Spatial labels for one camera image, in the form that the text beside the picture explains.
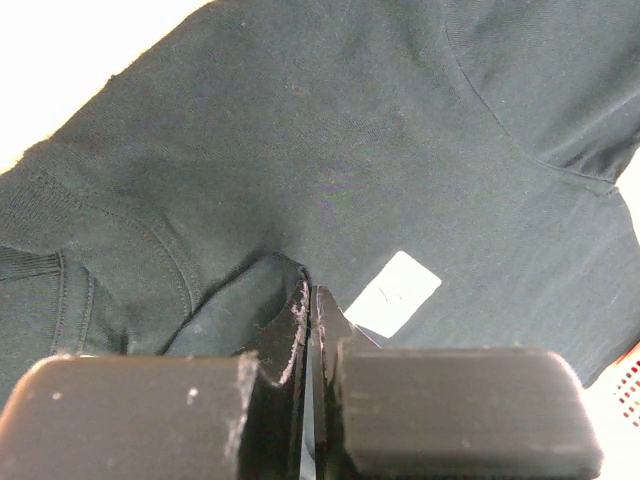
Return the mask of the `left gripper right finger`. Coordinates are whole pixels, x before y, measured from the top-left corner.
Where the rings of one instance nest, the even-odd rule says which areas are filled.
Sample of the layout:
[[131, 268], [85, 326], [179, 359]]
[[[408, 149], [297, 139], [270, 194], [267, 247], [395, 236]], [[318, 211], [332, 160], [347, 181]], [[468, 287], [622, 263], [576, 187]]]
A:
[[310, 296], [320, 479], [595, 479], [575, 372], [536, 349], [383, 349]]

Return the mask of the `black t shirt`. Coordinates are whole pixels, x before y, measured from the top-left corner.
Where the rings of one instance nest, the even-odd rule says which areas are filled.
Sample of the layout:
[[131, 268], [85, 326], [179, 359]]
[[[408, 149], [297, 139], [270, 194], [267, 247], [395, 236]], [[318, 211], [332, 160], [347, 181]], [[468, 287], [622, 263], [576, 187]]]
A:
[[389, 347], [639, 339], [616, 182], [635, 1], [215, 1], [1, 178], [1, 393], [56, 353], [227, 355], [304, 265]]

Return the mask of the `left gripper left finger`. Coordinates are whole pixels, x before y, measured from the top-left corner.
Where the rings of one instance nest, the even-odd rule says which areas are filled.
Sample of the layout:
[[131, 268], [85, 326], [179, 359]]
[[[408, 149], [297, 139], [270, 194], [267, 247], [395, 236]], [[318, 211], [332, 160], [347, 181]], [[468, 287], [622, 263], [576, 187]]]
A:
[[57, 355], [1, 416], [5, 479], [295, 479], [310, 287], [230, 357]]

